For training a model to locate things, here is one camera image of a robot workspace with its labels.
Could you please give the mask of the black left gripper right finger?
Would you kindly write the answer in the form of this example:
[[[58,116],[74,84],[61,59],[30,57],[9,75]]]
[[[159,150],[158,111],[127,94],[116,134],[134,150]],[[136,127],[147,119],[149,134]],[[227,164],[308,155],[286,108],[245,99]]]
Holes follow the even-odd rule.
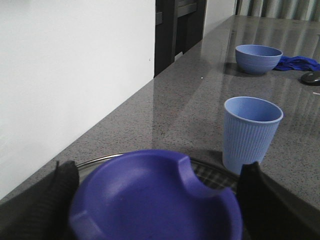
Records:
[[[236,197],[253,240],[318,240],[320,211],[263,173],[244,164]]]

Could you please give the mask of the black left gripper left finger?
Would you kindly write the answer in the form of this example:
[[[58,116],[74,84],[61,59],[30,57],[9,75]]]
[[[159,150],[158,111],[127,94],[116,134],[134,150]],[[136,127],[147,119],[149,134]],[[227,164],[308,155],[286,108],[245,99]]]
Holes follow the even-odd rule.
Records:
[[[74,161],[56,163],[41,181],[0,206],[2,240],[74,240],[69,209],[79,186]]]

